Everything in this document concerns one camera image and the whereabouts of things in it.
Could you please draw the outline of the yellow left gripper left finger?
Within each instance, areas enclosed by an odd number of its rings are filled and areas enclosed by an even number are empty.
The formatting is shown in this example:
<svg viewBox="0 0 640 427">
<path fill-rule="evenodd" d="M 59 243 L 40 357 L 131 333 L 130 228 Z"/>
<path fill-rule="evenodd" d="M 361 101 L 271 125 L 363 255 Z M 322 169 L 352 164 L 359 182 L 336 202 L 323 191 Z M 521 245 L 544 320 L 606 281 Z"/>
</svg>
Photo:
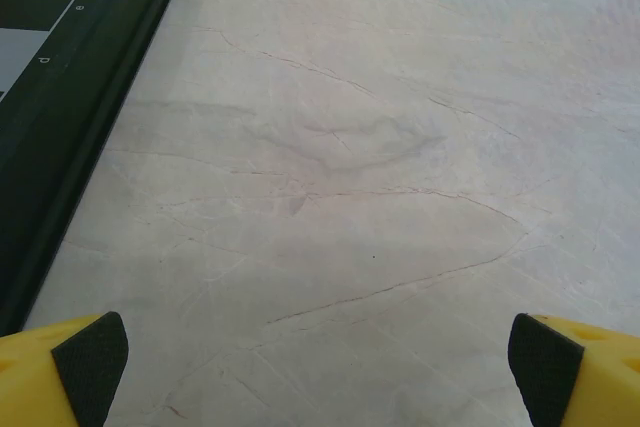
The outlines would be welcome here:
<svg viewBox="0 0 640 427">
<path fill-rule="evenodd" d="M 104 425 L 128 354 L 113 311 L 2 337 L 1 424 Z"/>
</svg>

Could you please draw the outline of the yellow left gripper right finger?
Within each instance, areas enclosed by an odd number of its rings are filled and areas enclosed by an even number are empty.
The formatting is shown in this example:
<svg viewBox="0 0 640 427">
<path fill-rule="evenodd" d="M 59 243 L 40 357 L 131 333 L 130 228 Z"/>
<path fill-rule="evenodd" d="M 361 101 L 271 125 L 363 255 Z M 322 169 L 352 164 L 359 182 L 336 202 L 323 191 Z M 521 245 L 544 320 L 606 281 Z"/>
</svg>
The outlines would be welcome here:
<svg viewBox="0 0 640 427">
<path fill-rule="evenodd" d="M 519 313 L 507 358 L 532 425 L 639 424 L 638 337 Z"/>
</svg>

